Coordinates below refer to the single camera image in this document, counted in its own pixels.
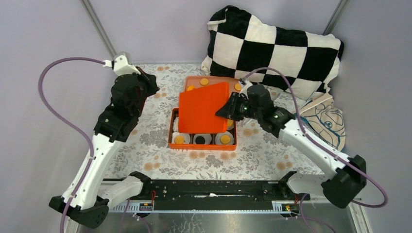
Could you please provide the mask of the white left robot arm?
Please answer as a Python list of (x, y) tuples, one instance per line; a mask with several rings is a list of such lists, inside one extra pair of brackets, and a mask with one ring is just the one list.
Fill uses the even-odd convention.
[(101, 65), (111, 68), (116, 79), (111, 87), (110, 103), (99, 115), (94, 135), (89, 137), (84, 134), (89, 150), (78, 173), (62, 195), (50, 200), (49, 206), (62, 215), (60, 232), (64, 232), (67, 218), (95, 229), (102, 224), (112, 207), (134, 196), (140, 200), (146, 199), (151, 192), (150, 179), (133, 172), (107, 191), (99, 193), (114, 155), (137, 126), (146, 99), (159, 90), (156, 76), (133, 65), (126, 52), (119, 53), (112, 60), (102, 60)]

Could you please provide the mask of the black sandwich cookie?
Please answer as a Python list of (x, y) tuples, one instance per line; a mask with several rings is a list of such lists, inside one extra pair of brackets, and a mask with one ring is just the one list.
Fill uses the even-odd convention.
[(203, 136), (198, 136), (198, 137), (196, 137), (196, 139), (194, 140), (194, 142), (195, 142), (196, 144), (204, 145), (205, 142), (206, 142), (206, 140), (205, 140), (205, 138), (204, 138)]

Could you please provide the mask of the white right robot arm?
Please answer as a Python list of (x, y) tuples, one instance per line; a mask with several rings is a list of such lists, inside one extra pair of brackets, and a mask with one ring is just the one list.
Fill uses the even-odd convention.
[(361, 156), (336, 151), (312, 132), (302, 130), (299, 120), (285, 108), (275, 106), (269, 91), (260, 84), (247, 88), (246, 94), (233, 92), (215, 115), (233, 121), (255, 119), (264, 131), (292, 145), (321, 169), (322, 175), (291, 171), (282, 177), (278, 192), (285, 200), (297, 194), (323, 196), (343, 209), (366, 186), (366, 178), (355, 171), (366, 171)]

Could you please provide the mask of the orange tin lid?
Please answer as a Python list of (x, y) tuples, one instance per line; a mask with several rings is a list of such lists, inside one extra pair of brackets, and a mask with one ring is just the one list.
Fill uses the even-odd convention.
[(227, 119), (216, 116), (229, 99), (229, 84), (221, 82), (180, 93), (178, 130), (181, 133), (223, 133)]

